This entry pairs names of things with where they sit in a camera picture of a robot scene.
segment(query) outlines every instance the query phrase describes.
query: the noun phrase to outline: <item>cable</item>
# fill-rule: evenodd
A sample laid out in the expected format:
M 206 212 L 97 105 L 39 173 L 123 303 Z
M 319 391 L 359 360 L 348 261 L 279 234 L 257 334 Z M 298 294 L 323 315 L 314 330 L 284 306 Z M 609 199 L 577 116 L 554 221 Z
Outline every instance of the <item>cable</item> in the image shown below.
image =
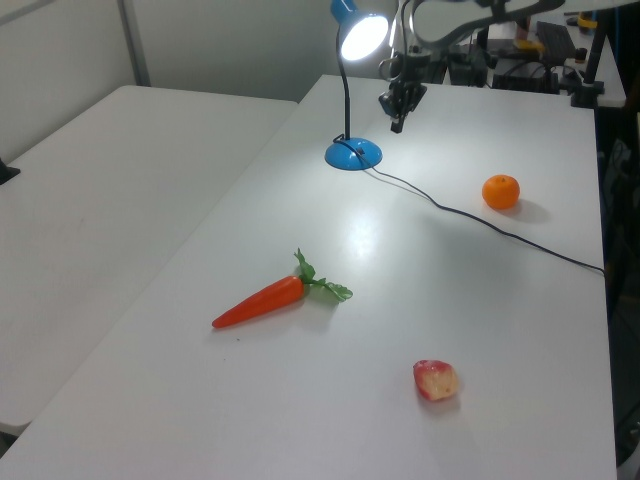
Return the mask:
M 476 222 L 482 223 L 483 225 L 491 228 L 492 230 L 495 230 L 496 232 L 500 233 L 501 235 L 504 235 L 505 237 L 510 237 L 510 238 L 514 238 L 516 240 L 519 240 L 523 243 L 526 243 L 527 245 L 530 245 L 534 248 L 537 248 L 538 250 L 541 250 L 545 253 L 548 253 L 549 255 L 553 255 L 554 257 L 558 257 L 561 258 L 562 260 L 565 260 L 567 262 L 573 263 L 575 265 L 579 265 L 581 267 L 585 267 L 585 268 L 590 268 L 592 270 L 596 270 L 600 273 L 602 273 L 603 275 L 605 274 L 604 269 L 597 267 L 595 265 L 591 265 L 588 263 L 584 263 L 581 262 L 580 260 L 575 260 L 573 258 L 567 257 L 565 255 L 562 255 L 560 253 L 554 252 L 553 250 L 550 250 L 548 248 L 543 247 L 542 245 L 538 245 L 537 243 L 532 242 L 531 240 L 527 240 L 524 237 L 521 237 L 520 235 L 516 235 L 514 233 L 510 233 L 507 232 L 505 230 L 502 230 L 501 228 L 493 225 L 490 222 L 487 222 L 486 220 L 483 220 L 480 217 L 476 217 L 475 215 L 472 215 L 471 213 L 467 213 L 463 210 L 458 210 L 455 208 L 451 208 L 451 207 L 446 207 L 444 205 L 440 205 L 438 202 L 436 202 L 428 193 L 420 190 L 418 187 L 416 187 L 415 185 L 412 185 L 411 183 L 407 182 L 406 180 L 403 180 L 402 178 L 396 177 L 394 175 L 390 175 L 388 173 L 384 173 L 379 171 L 378 169 L 376 169 L 375 167 L 371 166 L 371 164 L 367 161 L 366 158 L 364 158 L 362 156 L 362 154 L 360 152 L 358 152 L 355 148 L 353 148 L 351 145 L 349 145 L 348 143 L 342 141 L 341 136 L 338 136 L 334 139 L 334 142 L 336 143 L 340 143 L 342 145 L 344 145 L 345 147 L 347 147 L 349 150 L 351 150 L 360 161 L 364 162 L 366 165 L 368 165 L 374 172 L 376 172 L 378 175 L 382 175 L 383 177 L 388 177 L 388 178 L 392 178 L 394 180 L 397 180 L 398 182 L 402 182 L 405 185 L 407 185 L 409 188 L 412 188 L 413 190 L 415 190 L 416 192 L 418 192 L 420 195 L 422 195 L 423 197 L 425 197 L 427 200 L 429 200 L 431 203 L 433 203 L 436 207 L 438 207 L 441 210 L 444 210 L 446 212 L 450 212 L 450 213 L 456 213 L 458 215 L 461 215 L 463 217 L 467 217 L 470 218 L 472 220 L 475 220 Z

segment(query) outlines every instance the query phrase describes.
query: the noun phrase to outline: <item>carrot leaves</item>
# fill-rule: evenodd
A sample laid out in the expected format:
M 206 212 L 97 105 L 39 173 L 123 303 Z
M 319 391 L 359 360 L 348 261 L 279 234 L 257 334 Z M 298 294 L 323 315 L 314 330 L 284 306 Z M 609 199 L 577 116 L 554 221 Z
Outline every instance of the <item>carrot leaves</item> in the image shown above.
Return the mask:
M 302 283 L 306 285 L 318 285 L 319 287 L 324 287 L 332 292 L 339 302 L 344 302 L 345 300 L 350 299 L 353 296 L 353 292 L 349 290 L 347 287 L 343 285 L 339 285 L 337 283 L 327 282 L 326 278 L 321 278 L 320 280 L 314 280 L 314 276 L 316 275 L 316 270 L 307 263 L 302 255 L 300 249 L 296 253 L 293 254 L 298 261 L 300 262 L 300 280 Z

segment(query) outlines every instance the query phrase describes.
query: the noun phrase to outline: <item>lamp head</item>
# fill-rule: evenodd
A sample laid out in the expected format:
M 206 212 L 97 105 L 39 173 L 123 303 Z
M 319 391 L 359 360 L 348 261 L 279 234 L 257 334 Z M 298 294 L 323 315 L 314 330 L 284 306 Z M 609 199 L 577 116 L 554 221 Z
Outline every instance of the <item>lamp head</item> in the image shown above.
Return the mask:
M 387 36 L 387 19 L 359 11 L 353 0 L 332 0 L 331 13 L 340 25 L 340 55 L 345 60 L 367 57 Z

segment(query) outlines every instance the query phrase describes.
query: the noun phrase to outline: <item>orange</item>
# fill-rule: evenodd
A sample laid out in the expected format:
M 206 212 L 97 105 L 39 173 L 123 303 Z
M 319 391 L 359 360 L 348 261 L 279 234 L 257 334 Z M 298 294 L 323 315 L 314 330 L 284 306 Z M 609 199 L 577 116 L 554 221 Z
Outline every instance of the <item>orange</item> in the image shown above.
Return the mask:
M 509 175 L 494 175 L 482 186 L 482 198 L 496 210 L 513 207 L 519 196 L 520 185 Z

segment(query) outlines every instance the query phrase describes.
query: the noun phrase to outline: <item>lamp neck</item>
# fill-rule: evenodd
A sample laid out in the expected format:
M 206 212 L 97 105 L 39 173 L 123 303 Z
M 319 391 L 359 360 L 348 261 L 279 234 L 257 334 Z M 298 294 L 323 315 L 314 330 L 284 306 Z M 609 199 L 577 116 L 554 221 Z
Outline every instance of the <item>lamp neck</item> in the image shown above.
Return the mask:
M 336 35 L 336 57 L 338 58 L 338 69 L 342 77 L 342 86 L 344 87 L 344 139 L 351 139 L 351 98 L 349 96 L 349 83 L 347 82 L 347 74 L 344 71 L 342 63 L 342 55 L 340 54 L 340 28 Z

